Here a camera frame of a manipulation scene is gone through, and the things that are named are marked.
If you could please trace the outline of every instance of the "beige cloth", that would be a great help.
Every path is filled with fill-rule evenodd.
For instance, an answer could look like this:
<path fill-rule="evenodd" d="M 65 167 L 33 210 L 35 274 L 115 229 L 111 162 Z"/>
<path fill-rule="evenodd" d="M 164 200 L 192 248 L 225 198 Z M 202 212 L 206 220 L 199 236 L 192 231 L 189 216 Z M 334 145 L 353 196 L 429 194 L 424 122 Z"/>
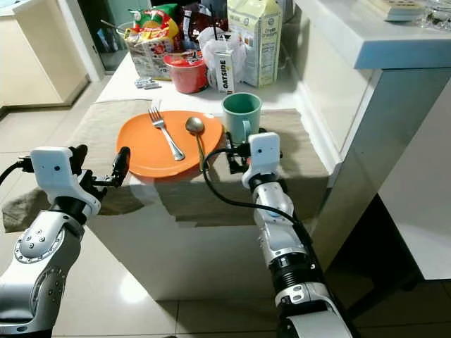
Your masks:
<path fill-rule="evenodd" d="M 150 101 L 111 101 L 93 104 L 66 143 L 68 146 L 88 145 L 83 168 L 95 175 L 111 173 L 116 137 L 121 126 L 132 116 L 145 113 Z M 280 135 L 283 158 L 280 174 L 287 181 L 289 195 L 295 202 L 300 219 L 315 215 L 324 196 L 328 174 L 319 160 L 295 110 L 265 111 L 261 126 Z M 219 156 L 212 165 L 211 177 L 216 188 L 232 199 L 249 201 L 249 192 L 241 185 L 241 174 L 228 172 L 226 157 Z M 218 200 L 204 182 L 197 167 L 164 180 L 154 180 L 160 199 L 171 215 L 179 221 L 194 221 L 197 226 L 252 224 L 252 211 L 229 206 Z M 132 193 L 130 180 L 122 187 L 110 188 L 102 201 L 101 215 L 118 215 L 136 211 L 151 203 L 143 202 Z M 48 208 L 45 194 L 39 189 L 8 202 L 3 209 L 6 232 L 22 231 L 40 210 Z"/>

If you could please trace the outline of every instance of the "spoon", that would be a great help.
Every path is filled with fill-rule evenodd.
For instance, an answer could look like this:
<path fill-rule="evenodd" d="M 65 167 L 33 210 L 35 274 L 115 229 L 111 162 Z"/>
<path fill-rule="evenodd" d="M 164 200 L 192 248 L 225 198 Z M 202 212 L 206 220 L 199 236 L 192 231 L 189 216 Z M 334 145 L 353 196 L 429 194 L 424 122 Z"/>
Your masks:
<path fill-rule="evenodd" d="M 196 118 L 192 116 L 191 118 L 188 118 L 185 123 L 185 128 L 188 132 L 193 134 L 196 137 L 197 140 L 197 148 L 199 149 L 199 168 L 200 171 L 203 169 L 203 163 L 205 159 L 204 150 L 202 149 L 202 145 L 199 139 L 199 136 L 204 132 L 204 123 L 200 118 Z M 209 164 L 205 164 L 205 169 L 209 169 Z"/>

